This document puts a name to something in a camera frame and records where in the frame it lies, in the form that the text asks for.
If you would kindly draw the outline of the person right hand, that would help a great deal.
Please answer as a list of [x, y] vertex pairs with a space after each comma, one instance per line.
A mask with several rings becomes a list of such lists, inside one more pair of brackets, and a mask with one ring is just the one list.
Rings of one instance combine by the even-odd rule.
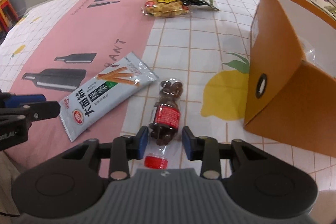
[[322, 190], [310, 212], [316, 223], [335, 223], [336, 219], [336, 191]]

